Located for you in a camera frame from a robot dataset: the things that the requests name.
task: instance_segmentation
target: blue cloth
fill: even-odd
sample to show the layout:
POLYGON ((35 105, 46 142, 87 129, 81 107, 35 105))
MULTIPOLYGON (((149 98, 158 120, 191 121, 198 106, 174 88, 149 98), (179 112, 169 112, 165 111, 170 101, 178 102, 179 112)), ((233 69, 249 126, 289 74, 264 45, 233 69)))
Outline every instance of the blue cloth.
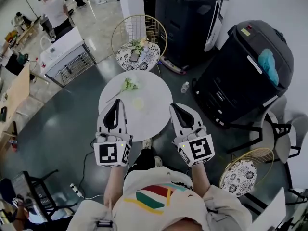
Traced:
POLYGON ((279 77, 275 68, 275 59, 270 49, 264 49, 258 57, 258 63, 270 80, 278 86, 279 77))

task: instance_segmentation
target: white round table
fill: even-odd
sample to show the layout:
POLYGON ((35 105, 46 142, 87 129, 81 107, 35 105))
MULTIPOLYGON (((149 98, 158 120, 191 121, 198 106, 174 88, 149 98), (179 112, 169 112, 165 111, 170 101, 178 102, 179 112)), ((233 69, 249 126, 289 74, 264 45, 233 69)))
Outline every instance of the white round table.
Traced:
POLYGON ((167 84, 157 75, 143 70, 121 73, 110 80, 103 89, 98 105, 99 113, 116 95, 125 78, 136 79, 138 89, 124 91, 111 101, 122 100, 127 119, 127 133, 133 135, 133 142, 152 138, 158 134, 170 119, 169 106, 172 95, 167 84))

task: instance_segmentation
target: black cable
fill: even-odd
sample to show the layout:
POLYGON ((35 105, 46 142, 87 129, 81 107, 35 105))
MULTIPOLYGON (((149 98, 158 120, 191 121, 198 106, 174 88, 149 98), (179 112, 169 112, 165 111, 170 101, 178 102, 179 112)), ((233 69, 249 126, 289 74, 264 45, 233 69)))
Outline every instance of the black cable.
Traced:
MULTIPOLYGON (((91 141, 91 143, 90 143, 90 146, 91 146, 92 149, 94 149, 94 147, 92 146, 92 143, 93 143, 95 140, 96 140, 96 138, 94 138, 94 139, 91 141)), ((78 185, 78 189, 81 189, 81 190, 83 191, 83 199, 86 198, 86 191, 82 188, 81 184, 82 184, 82 182, 83 182, 83 180, 84 180, 84 178, 85 178, 86 160, 87 160, 87 157, 88 157, 88 155, 90 155, 90 154, 92 154, 92 153, 94 153, 94 151, 89 152, 89 153, 87 153, 87 154, 85 155, 85 158, 84 158, 84 160, 83 160, 82 179, 81 179, 81 181, 80 181, 80 183, 79 183, 79 185, 78 185)))

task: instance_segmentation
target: plastic bottle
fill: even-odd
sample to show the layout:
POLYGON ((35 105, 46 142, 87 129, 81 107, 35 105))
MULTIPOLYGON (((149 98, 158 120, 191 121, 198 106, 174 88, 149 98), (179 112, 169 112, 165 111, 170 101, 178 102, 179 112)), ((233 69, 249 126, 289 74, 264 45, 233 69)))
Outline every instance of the plastic bottle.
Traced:
POLYGON ((189 87, 189 82, 186 81, 186 82, 182 85, 181 93, 187 92, 188 87, 189 87))

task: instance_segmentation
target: gold wire chair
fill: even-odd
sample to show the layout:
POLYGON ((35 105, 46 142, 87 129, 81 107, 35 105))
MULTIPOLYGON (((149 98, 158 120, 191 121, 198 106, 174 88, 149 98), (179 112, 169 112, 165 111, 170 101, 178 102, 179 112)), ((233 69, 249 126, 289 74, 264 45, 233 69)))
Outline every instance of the gold wire chair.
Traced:
POLYGON ((270 150, 269 148, 256 148, 252 151, 249 151, 237 158, 235 158, 234 160, 232 160, 227 167, 225 168, 225 171, 223 172, 223 174, 220 177, 220 181, 219 181, 219 187, 222 188, 222 184, 224 181, 225 176, 228 174, 229 170, 232 168, 232 166, 234 166, 237 162, 240 162, 241 160, 248 160, 254 163, 255 167, 257 168, 257 175, 260 172, 260 167, 261 165, 265 164, 265 162, 267 161, 271 161, 271 165, 268 169, 268 171, 266 172, 266 174, 264 174, 264 176, 254 185, 260 184, 261 181, 263 181, 265 179, 265 177, 269 174, 273 163, 274 163, 274 153, 272 150, 270 150))
POLYGON ((149 15, 133 15, 125 18, 116 26, 111 36, 113 55, 116 58, 118 50, 123 45, 130 43, 132 40, 140 40, 144 37, 147 37, 150 43, 157 44, 160 48, 159 60, 167 48, 167 33, 164 26, 149 15))

